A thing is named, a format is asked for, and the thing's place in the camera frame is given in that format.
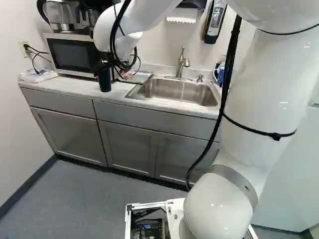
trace gray carpet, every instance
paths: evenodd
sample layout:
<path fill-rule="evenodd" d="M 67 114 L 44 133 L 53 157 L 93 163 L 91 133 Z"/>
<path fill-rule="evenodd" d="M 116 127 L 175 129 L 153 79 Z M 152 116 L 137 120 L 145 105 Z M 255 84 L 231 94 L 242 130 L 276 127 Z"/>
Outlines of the gray carpet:
<path fill-rule="evenodd" d="M 185 192 L 58 161 L 0 221 L 0 239 L 124 239 L 128 203 Z M 259 239 L 299 239 L 257 228 Z"/>

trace stainless steel sink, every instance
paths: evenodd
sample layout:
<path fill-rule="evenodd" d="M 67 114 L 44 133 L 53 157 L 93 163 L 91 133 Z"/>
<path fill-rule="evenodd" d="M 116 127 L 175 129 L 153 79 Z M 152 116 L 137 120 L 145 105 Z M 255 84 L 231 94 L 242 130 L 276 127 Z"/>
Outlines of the stainless steel sink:
<path fill-rule="evenodd" d="M 211 85 L 167 78 L 149 78 L 142 86 L 129 92 L 126 98 L 202 107 L 218 105 Z"/>

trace electrical outlet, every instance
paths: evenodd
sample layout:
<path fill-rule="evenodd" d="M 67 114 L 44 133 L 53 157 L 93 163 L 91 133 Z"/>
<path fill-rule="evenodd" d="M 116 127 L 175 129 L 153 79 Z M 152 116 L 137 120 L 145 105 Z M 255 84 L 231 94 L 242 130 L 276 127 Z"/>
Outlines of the electrical outlet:
<path fill-rule="evenodd" d="M 23 55 L 24 58 L 29 57 L 28 53 L 26 52 L 26 50 L 24 48 L 25 44 L 29 45 L 29 43 L 27 41 L 20 41 L 19 42 L 20 50 L 21 50 L 22 55 Z"/>

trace faucet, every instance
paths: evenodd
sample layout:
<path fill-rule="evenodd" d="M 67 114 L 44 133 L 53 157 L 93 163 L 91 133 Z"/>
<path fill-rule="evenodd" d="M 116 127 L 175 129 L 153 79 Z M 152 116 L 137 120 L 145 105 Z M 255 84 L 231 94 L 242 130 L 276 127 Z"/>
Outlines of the faucet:
<path fill-rule="evenodd" d="M 185 47 L 183 46 L 182 49 L 181 49 L 181 55 L 179 57 L 179 65 L 178 65 L 178 70 L 176 72 L 176 78 L 181 78 L 181 74 L 182 74 L 182 71 L 183 71 L 183 68 L 184 67 L 190 67 L 190 61 L 186 58 L 184 58 L 184 50 L 185 50 Z"/>

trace microwave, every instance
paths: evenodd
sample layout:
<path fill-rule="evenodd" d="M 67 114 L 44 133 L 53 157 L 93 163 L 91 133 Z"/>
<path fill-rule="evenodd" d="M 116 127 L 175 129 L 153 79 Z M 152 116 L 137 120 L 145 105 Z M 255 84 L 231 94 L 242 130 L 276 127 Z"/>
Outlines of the microwave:
<path fill-rule="evenodd" d="M 57 73 L 94 78 L 93 68 L 101 60 L 89 35 L 44 33 L 45 43 Z"/>

